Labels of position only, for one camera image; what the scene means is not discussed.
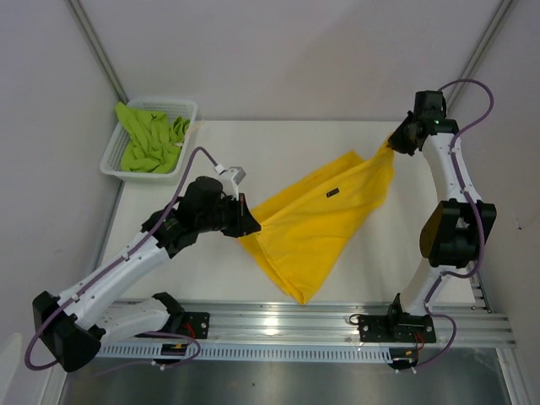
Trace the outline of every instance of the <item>gray wall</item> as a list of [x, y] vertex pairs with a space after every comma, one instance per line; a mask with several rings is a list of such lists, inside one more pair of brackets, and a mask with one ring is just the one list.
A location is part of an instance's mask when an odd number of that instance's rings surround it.
[[206, 119], [401, 120], [459, 75], [499, 0], [85, 0], [130, 97]]
[[[29, 341], [37, 294], [89, 271], [118, 183], [98, 168], [115, 100], [63, 2], [0, 2], [0, 37], [2, 346]], [[21, 360], [5, 403], [35, 403], [47, 376]]]
[[[463, 153], [484, 201], [498, 218], [489, 237], [482, 280], [497, 311], [510, 322], [531, 381], [540, 381], [540, 2], [516, 5], [476, 78], [495, 94], [493, 114], [464, 135]], [[455, 117], [464, 125], [487, 105], [469, 88]], [[516, 218], [522, 230], [517, 229]], [[540, 402], [538, 384], [534, 388]]]

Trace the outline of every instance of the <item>floor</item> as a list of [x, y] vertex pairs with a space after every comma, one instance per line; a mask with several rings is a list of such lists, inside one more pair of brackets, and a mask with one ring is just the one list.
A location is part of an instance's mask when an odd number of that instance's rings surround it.
[[[428, 350], [426, 358], [433, 355]], [[493, 349], [453, 349], [417, 375], [382, 364], [196, 361], [158, 371], [119, 359], [71, 374], [61, 404], [509, 404]]]

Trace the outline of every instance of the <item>green towel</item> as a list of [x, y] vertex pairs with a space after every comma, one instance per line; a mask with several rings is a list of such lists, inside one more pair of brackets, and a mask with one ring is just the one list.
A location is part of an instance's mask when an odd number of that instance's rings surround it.
[[179, 116], [171, 127], [167, 114], [145, 111], [118, 103], [118, 121], [129, 133], [130, 142], [121, 157], [122, 171], [170, 173], [176, 167], [189, 120]]

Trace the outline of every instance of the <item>yellow fabric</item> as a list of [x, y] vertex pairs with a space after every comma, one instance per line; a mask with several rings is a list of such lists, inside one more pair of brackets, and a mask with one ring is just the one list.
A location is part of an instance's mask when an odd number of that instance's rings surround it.
[[307, 303], [350, 237], [385, 201], [393, 158], [386, 142], [367, 161], [348, 152], [251, 210], [262, 231], [240, 243], [279, 288]]

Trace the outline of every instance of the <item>purple cable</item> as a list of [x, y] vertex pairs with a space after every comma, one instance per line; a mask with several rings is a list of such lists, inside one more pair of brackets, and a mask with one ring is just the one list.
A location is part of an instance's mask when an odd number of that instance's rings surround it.
[[180, 367], [182, 365], [186, 365], [188, 363], [191, 363], [201, 353], [201, 350], [203, 349], [201, 347], [201, 344], [196, 339], [194, 339], [193, 337], [184, 336], [184, 335], [178, 335], [176, 333], [167, 333], [167, 332], [146, 332], [145, 334], [150, 335], [150, 336], [154, 336], [156, 338], [181, 338], [181, 339], [187, 340], [189, 343], [193, 343], [193, 344], [195, 344], [195, 346], [197, 346], [197, 352], [195, 352], [195, 354], [192, 354], [191, 356], [189, 356], [189, 357], [187, 357], [185, 359], [180, 360], [178, 363], [174, 363], [174, 364], [163, 364], [163, 365], [161, 365], [161, 364], [155, 364], [154, 362], [149, 363], [148, 361], [145, 361], [145, 360], [130, 361], [129, 363], [120, 364], [120, 365], [118, 365], [116, 367], [111, 367], [111, 368], [109, 368], [107, 370], [96, 373], [94, 375], [94, 377], [101, 377], [101, 376], [103, 376], [105, 374], [109, 374], [109, 373], [111, 373], [113, 371], [125, 369], [126, 367], [131, 367], [132, 365], [159, 365], [159, 367], [163, 367], [163, 370], [174, 369], [176, 367]]
[[[208, 159], [212, 162], [214, 166], [218, 165], [218, 162], [212, 157], [212, 155], [202, 146], [197, 146], [193, 149], [192, 154], [189, 156], [189, 160], [187, 161], [186, 169], [184, 170], [184, 173], [182, 175], [182, 178], [180, 180], [180, 183], [178, 184], [178, 187], [175, 190], [175, 193], [170, 200], [169, 204], [167, 204], [167, 207], [165, 207], [163, 213], [155, 223], [154, 227], [129, 251], [127, 251], [127, 255], [131, 256], [133, 253], [135, 253], [142, 245], [144, 245], [155, 233], [156, 230], [161, 226], [161, 223], [165, 220], [167, 215], [169, 215], [170, 210], [173, 208], [173, 206], [176, 204], [176, 198], [180, 195], [181, 189], [184, 186], [184, 183], [186, 183], [187, 175], [189, 173], [189, 170], [192, 167], [193, 160], [195, 159], [195, 155], [197, 152], [203, 152], [206, 154]], [[92, 278], [87, 284], [85, 284], [79, 291], [77, 291], [76, 295], [82, 295], [84, 294], [90, 287], [92, 287], [94, 284], [98, 282], [101, 278], [103, 278], [108, 272], [110, 272], [113, 268], [118, 266], [120, 263], [124, 262], [126, 259], [121, 256], [118, 257], [113, 263], [111, 263], [109, 266], [105, 267], [103, 270], [101, 270], [98, 274], [95, 275], [94, 278]], [[60, 314], [62, 311], [64, 311], [69, 305], [73, 303], [73, 298], [69, 298], [64, 302], [62, 305], [60, 305], [45, 321], [41, 324], [41, 326], [35, 331], [35, 335], [30, 339], [30, 342], [28, 343], [28, 347], [26, 348], [26, 351], [24, 352], [24, 365], [30, 370], [33, 371], [41, 371], [46, 370], [53, 365], [57, 364], [58, 361], [54, 360], [51, 363], [48, 364], [42, 364], [42, 365], [35, 365], [32, 364], [32, 361], [30, 360], [30, 356], [32, 355], [32, 350], [34, 349], [35, 344], [37, 343], [38, 339], [40, 338], [41, 334], [47, 329], [47, 327], [51, 324], [51, 322]]]
[[470, 124], [463, 127], [456, 135], [454, 135], [454, 137], [452, 138], [452, 140], [450, 142], [451, 160], [452, 160], [452, 165], [454, 167], [454, 171], [456, 172], [457, 181], [459, 182], [460, 188], [463, 191], [463, 196], [467, 199], [467, 202], [471, 206], [472, 213], [474, 215], [474, 220], [475, 220], [477, 228], [478, 228], [478, 244], [479, 244], [478, 259], [477, 259], [474, 267], [472, 268], [472, 270], [469, 273], [460, 274], [460, 273], [456, 273], [456, 272], [442, 272], [440, 274], [439, 278], [437, 278], [437, 280], [434, 282], [431, 289], [429, 289], [427, 295], [425, 296], [424, 305], [425, 305], [425, 310], [428, 313], [428, 315], [430, 315], [430, 316], [432, 316], [434, 318], [444, 318], [444, 319], [448, 320], [452, 324], [452, 334], [450, 336], [450, 339], [448, 339], [448, 343], [446, 344], [446, 346], [436, 356], [432, 357], [429, 360], [424, 361], [422, 364], [418, 364], [416, 366], [417, 369], [425, 367], [426, 365], [432, 364], [437, 359], [439, 359], [443, 354], [445, 354], [450, 349], [451, 345], [454, 343], [454, 340], [456, 340], [456, 335], [457, 335], [457, 324], [456, 324], [456, 321], [454, 321], [454, 318], [452, 318], [451, 316], [446, 315], [446, 314], [435, 314], [435, 313], [431, 312], [431, 309], [429, 308], [429, 301], [431, 300], [431, 297], [433, 297], [433, 294], [435, 293], [435, 291], [439, 287], [440, 283], [442, 283], [442, 278], [444, 276], [453, 276], [453, 277], [457, 277], [457, 278], [470, 278], [470, 277], [474, 276], [476, 273], [478, 273], [478, 270], [480, 270], [480, 267], [482, 266], [482, 263], [483, 263], [483, 256], [484, 256], [484, 250], [485, 250], [485, 248], [484, 248], [485, 234], [483, 232], [483, 225], [482, 225], [482, 219], [480, 218], [480, 212], [478, 211], [478, 208], [476, 206], [476, 202], [471, 197], [471, 194], [468, 191], [466, 191], [467, 190], [467, 185], [465, 184], [465, 181], [463, 180], [462, 170], [460, 169], [459, 164], [457, 162], [456, 154], [453, 153], [452, 150], [456, 146], [457, 139], [459, 139], [459, 137], [465, 131], [471, 129], [472, 127], [474, 127], [476, 125], [478, 125], [480, 122], [485, 120], [486, 117], [489, 114], [491, 114], [491, 111], [493, 110], [493, 107], [494, 107], [494, 96], [493, 96], [493, 93], [492, 93], [491, 89], [487, 85], [485, 85], [484, 83], [479, 82], [477, 80], [474, 80], [472, 78], [460, 78], [458, 80], [454, 80], [454, 81], [449, 82], [448, 84], [445, 84], [444, 86], [442, 86], [439, 89], [439, 91], [442, 91], [442, 90], [446, 89], [447, 87], [452, 86], [454, 84], [458, 84], [458, 83], [476, 84], [477, 86], [480, 86], [482, 89], [484, 89], [486, 91], [486, 93], [488, 94], [488, 97], [489, 97], [489, 107], [482, 114], [482, 116], [480, 116], [477, 120], [474, 120]]

